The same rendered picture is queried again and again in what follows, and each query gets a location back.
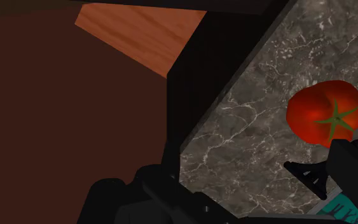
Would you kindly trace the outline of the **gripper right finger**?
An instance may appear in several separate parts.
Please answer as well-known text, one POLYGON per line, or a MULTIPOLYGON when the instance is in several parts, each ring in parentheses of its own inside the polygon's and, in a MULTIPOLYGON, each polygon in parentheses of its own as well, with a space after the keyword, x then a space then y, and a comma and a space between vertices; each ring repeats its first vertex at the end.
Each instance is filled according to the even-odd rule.
POLYGON ((332 140, 326 170, 358 209, 358 148, 346 139, 332 140))

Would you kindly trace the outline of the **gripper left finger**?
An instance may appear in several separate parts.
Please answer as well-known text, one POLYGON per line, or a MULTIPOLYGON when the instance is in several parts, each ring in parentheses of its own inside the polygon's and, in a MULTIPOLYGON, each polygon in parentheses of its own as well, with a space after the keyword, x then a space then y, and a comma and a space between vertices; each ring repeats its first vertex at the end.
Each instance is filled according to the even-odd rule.
POLYGON ((76 224, 239 224, 239 219, 206 194, 189 191, 160 165, 147 165, 129 184, 96 181, 76 224))

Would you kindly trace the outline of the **black pointed lattice figure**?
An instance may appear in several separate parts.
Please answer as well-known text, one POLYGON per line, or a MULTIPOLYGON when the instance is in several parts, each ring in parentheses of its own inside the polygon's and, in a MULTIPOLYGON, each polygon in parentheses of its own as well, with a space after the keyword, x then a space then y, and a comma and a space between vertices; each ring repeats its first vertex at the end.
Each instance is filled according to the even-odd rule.
POLYGON ((318 196, 318 198, 326 200, 326 183, 329 176, 326 171, 326 164, 326 161, 316 164, 300 164, 286 161, 284 162, 284 168, 318 196))

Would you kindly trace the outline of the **teal box with black marks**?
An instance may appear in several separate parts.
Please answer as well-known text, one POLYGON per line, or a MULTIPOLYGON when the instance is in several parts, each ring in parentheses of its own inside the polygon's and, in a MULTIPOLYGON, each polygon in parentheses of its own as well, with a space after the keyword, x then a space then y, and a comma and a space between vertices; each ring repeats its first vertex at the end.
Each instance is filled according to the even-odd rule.
POLYGON ((331 190, 327 199, 319 201, 307 214, 325 214, 350 224, 358 224, 358 208, 339 186, 331 190))

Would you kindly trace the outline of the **red tomato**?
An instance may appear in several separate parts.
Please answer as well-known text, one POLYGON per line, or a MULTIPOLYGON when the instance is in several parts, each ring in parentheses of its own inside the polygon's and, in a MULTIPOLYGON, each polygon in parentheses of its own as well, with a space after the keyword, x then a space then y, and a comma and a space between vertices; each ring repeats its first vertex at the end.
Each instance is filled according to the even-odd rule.
POLYGON ((286 121, 306 143, 329 148, 333 139, 351 141, 358 129, 358 89, 342 80, 306 87, 289 99, 286 121))

